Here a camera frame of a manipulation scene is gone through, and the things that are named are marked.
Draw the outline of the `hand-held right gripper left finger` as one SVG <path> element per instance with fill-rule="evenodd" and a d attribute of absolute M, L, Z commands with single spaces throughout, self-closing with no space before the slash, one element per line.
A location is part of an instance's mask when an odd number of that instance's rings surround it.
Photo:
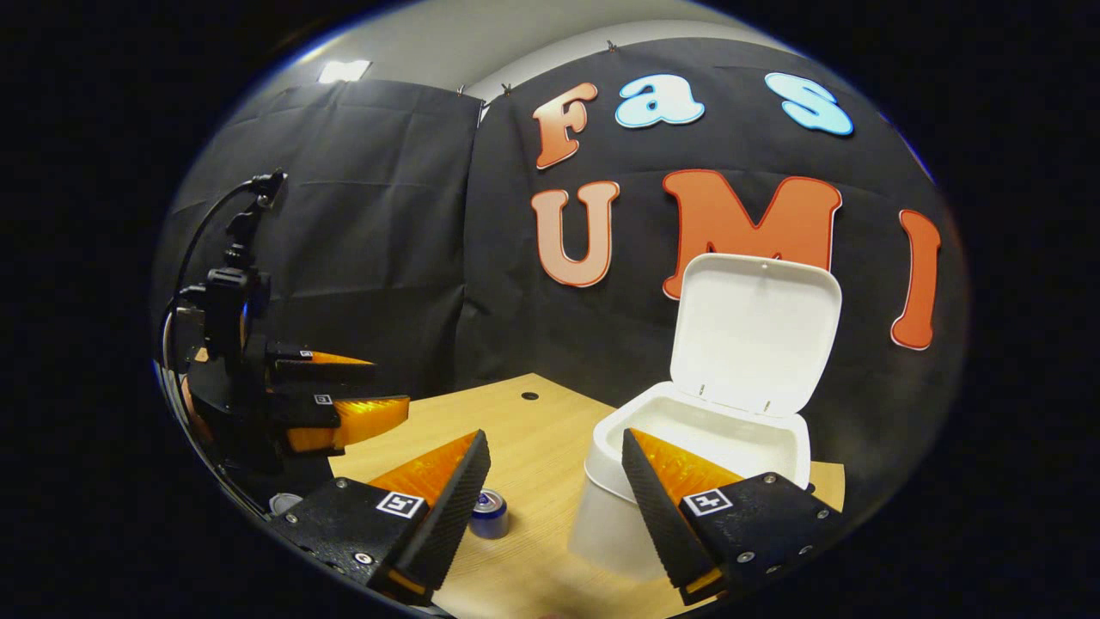
<path fill-rule="evenodd" d="M 272 532 L 370 592 L 428 606 L 474 513 L 491 455 L 481 430 L 373 480 L 338 477 L 279 516 Z"/>

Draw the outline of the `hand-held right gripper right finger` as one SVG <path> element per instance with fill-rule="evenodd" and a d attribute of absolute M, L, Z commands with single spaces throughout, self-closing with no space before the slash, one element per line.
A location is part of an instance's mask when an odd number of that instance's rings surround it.
<path fill-rule="evenodd" d="M 622 433 L 622 468 L 685 604 L 757 592 L 809 563 L 845 521 L 784 475 L 743 477 L 638 428 Z"/>

